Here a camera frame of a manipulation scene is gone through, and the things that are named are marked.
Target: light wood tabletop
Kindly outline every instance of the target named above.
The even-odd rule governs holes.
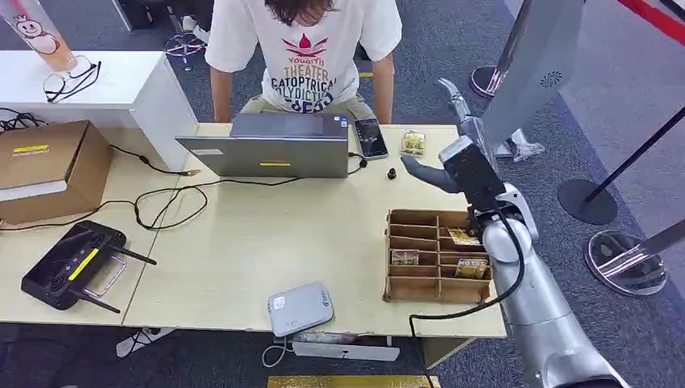
[[[103,194],[106,200],[135,200],[142,192],[159,188],[172,188],[178,176],[163,175],[151,170],[133,156],[114,153],[107,185]],[[170,199],[170,193],[151,196],[141,202],[141,217],[152,222],[157,212]],[[49,222],[65,222],[77,216],[61,217],[25,224],[30,226]],[[89,218],[126,234],[126,247],[142,255],[148,255],[156,233],[143,229],[136,223],[131,205],[112,204]],[[2,223],[0,228],[16,226]],[[103,296],[103,301],[120,309],[115,314],[88,302],[77,304],[65,311],[55,310],[24,293],[21,279],[40,258],[69,230],[71,226],[51,226],[25,231],[0,231],[0,322],[17,323],[70,323],[116,325],[122,324],[124,313],[131,301],[144,264],[127,259],[127,267],[119,280]]]
[[[370,161],[346,179],[303,179],[272,188],[235,183],[203,188],[207,208],[192,221],[158,233],[150,254],[158,266],[144,268],[124,325],[270,331],[268,297],[313,281],[326,285],[335,314],[315,331],[409,335],[409,314],[447,314],[472,307],[381,299],[388,210],[466,209],[462,195],[441,192],[405,172],[399,149],[402,134],[410,129],[427,136],[422,162],[439,167],[437,154],[453,140],[455,127],[389,125],[383,134],[391,156]],[[203,136],[228,133],[227,124],[199,127]],[[349,136],[350,150],[357,151],[351,131]],[[349,165],[354,170],[359,160],[351,158]],[[390,167],[397,170],[394,180],[386,176]],[[179,183],[218,179],[189,156],[186,169],[195,168],[202,172]],[[183,192],[164,222],[184,218],[202,202],[198,192]],[[130,220],[127,213],[119,217]],[[145,240],[142,236],[136,237],[137,243]],[[494,285],[490,289],[494,296]],[[433,337],[506,336],[496,306],[458,320],[420,321],[417,332]]]

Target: yellow tape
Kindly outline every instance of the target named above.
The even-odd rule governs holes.
[[[46,150],[48,148],[47,144],[43,145],[31,145],[28,147],[19,147],[15,148],[15,152],[27,152],[27,151],[40,151],[40,150]]]
[[[433,386],[440,387],[436,376]],[[425,388],[425,376],[270,376],[267,388]]]
[[[69,280],[76,279],[76,276],[78,276],[78,274],[81,273],[81,271],[83,271],[83,268],[85,268],[86,265],[88,265],[88,263],[95,257],[95,255],[98,254],[98,252],[98,248],[93,248],[93,251],[89,253],[88,256],[86,256],[86,258],[78,265],[78,267],[76,267],[74,273],[69,275]]]
[[[290,167],[290,163],[259,163],[261,167]]]

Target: brown cardboard box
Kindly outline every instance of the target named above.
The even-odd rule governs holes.
[[[385,230],[385,292],[383,300],[482,303],[490,297],[492,268],[482,279],[455,277],[459,259],[490,257],[481,245],[455,244],[447,228],[467,226],[465,212],[391,209]],[[415,265],[391,263],[394,250],[418,253]]]
[[[0,218],[20,224],[100,206],[109,143],[89,121],[0,135]]]

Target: white t-shirt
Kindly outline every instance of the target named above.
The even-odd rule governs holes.
[[[263,98],[299,113],[315,113],[355,96],[357,42],[372,61],[390,54],[401,39],[395,0],[335,0],[312,27],[288,27],[264,0],[216,0],[205,58],[233,73],[245,69],[259,42],[267,68]]]

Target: gold mat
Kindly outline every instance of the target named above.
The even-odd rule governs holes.
[[[440,384],[431,376],[435,388]],[[271,376],[267,388],[427,388],[424,376]]]

